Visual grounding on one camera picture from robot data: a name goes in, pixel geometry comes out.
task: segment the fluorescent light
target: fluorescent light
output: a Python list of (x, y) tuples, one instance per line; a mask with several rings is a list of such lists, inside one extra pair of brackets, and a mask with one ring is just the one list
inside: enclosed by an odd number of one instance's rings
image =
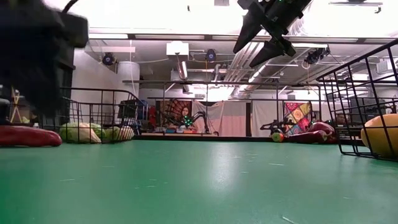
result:
[(184, 73), (185, 78), (187, 78), (188, 77), (187, 63), (186, 61), (183, 61), (181, 62), (181, 64), (182, 64), (182, 72)]
[(327, 48), (327, 44), (293, 43), (293, 47)]
[(127, 34), (88, 34), (90, 39), (128, 39)]
[(331, 5), (335, 6), (382, 6), (383, 2), (347, 2), (347, 1), (331, 1)]

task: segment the table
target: table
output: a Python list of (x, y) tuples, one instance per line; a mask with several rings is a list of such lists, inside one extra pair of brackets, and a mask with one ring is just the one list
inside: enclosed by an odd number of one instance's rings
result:
[(2, 148), (0, 183), (0, 223), (398, 219), (398, 164), (342, 156), (330, 145), (131, 141)]
[(187, 136), (187, 137), (218, 137), (217, 134), (193, 133), (141, 133), (142, 136)]

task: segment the person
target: person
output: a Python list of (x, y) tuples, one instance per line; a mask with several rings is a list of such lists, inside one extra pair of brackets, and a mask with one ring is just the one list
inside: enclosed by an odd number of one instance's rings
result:
[[(178, 117), (176, 117), (176, 120), (177, 121), (183, 121), (185, 116), (189, 116), (189, 109), (186, 106), (184, 106), (182, 108), (181, 114)], [(169, 128), (170, 129), (178, 129), (179, 127), (177, 127), (176, 125), (170, 123), (169, 124)], [(198, 128), (196, 127), (195, 123), (191, 124), (191, 126), (189, 126), (187, 129), (191, 130), (191, 131), (197, 131), (198, 130)]]

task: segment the green cabbage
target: green cabbage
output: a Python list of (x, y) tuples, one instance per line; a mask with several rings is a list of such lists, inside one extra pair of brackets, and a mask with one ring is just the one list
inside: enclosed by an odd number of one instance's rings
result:
[(59, 134), (63, 141), (73, 143), (101, 143), (88, 123), (68, 123), (61, 126)]
[(107, 140), (109, 141), (131, 140), (132, 137), (134, 136), (134, 131), (132, 130), (132, 128), (127, 126), (124, 126), (122, 128), (115, 126), (107, 129), (105, 132)]
[(24, 124), (29, 124), (29, 123), (30, 123), (30, 120), (27, 119), (25, 116), (23, 116), (23, 117), (22, 117), (22, 123), (24, 123)]
[(99, 124), (91, 123), (91, 128), (100, 139), (106, 139), (106, 131)]

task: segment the black wire basket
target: black wire basket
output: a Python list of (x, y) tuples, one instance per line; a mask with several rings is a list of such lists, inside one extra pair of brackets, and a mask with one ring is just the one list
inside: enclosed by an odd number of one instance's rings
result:
[(132, 93), (92, 88), (61, 89), (64, 95), (61, 109), (54, 118), (40, 114), (39, 127), (59, 133), (63, 142), (121, 142), (131, 140), (138, 132), (137, 115), (144, 104)]
[[(398, 59), (394, 54), (398, 54), (398, 39), (317, 78), (327, 92), (342, 154), (398, 161)], [(351, 147), (343, 146), (343, 141)]]

